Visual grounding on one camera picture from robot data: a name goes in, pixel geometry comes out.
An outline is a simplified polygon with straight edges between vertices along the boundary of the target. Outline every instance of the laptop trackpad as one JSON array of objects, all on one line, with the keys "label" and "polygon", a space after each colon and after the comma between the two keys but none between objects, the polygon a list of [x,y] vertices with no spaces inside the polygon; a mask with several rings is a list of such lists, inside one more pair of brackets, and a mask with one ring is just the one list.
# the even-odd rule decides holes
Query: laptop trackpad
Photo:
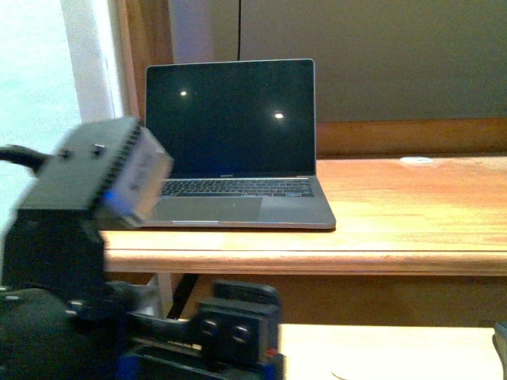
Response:
[{"label": "laptop trackpad", "polygon": [[256,221],[262,204],[255,198],[163,198],[154,209],[154,220]]}]

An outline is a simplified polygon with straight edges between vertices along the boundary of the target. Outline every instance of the screw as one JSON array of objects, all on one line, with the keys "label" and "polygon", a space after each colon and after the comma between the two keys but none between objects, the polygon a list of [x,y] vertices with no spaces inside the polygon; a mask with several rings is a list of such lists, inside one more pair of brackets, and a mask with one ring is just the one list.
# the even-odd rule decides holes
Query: screw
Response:
[{"label": "screw", "polygon": [[95,156],[95,158],[99,158],[102,154],[105,152],[105,146],[101,144],[94,144],[92,153]]},{"label": "screw", "polygon": [[200,325],[200,331],[204,335],[216,336],[219,332],[219,326],[212,319],[205,319]]},{"label": "screw", "polygon": [[67,148],[63,148],[61,149],[61,151],[58,153],[58,155],[64,159],[64,160],[69,160],[71,159],[71,157],[73,156],[74,152],[72,150],[69,150]]},{"label": "screw", "polygon": [[22,298],[19,295],[7,295],[3,299],[3,302],[16,302],[16,301],[21,301],[21,300],[22,300]]},{"label": "screw", "polygon": [[65,313],[74,317],[80,314],[86,307],[86,303],[84,301],[72,300],[69,303],[70,307],[65,310]]},{"label": "screw", "polygon": [[251,337],[252,334],[250,330],[248,330],[248,328],[243,325],[235,326],[232,329],[232,339],[240,344],[247,343]]}]

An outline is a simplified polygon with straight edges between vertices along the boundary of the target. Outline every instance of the laptop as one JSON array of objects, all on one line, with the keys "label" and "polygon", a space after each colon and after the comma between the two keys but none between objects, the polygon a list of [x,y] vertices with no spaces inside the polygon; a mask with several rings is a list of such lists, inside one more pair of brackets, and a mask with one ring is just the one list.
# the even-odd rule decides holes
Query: laptop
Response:
[{"label": "laptop", "polygon": [[335,228],[313,60],[150,66],[146,127],[174,159],[146,227]]}]

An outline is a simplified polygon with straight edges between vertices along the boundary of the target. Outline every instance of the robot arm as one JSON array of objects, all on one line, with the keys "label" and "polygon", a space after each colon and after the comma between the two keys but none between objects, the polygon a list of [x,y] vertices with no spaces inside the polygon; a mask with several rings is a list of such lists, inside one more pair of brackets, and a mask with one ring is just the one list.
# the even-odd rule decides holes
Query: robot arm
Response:
[{"label": "robot arm", "polygon": [[38,177],[6,235],[0,379],[283,378],[274,289],[218,282],[181,322],[137,312],[150,289],[105,282],[100,230],[141,226],[172,165],[136,118],[83,124],[51,156],[0,158]]}]

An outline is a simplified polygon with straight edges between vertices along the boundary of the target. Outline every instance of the cable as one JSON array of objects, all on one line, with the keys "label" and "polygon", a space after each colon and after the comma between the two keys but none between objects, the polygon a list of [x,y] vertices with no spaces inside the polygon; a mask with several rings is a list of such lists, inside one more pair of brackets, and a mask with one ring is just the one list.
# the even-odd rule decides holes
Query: cable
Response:
[{"label": "cable", "polygon": [[241,0],[238,0],[238,61],[241,58]]},{"label": "cable", "polygon": [[50,154],[37,152],[26,146],[7,145],[0,146],[0,161],[8,161],[13,164],[29,167],[34,174],[39,172],[40,168],[50,158]]}]

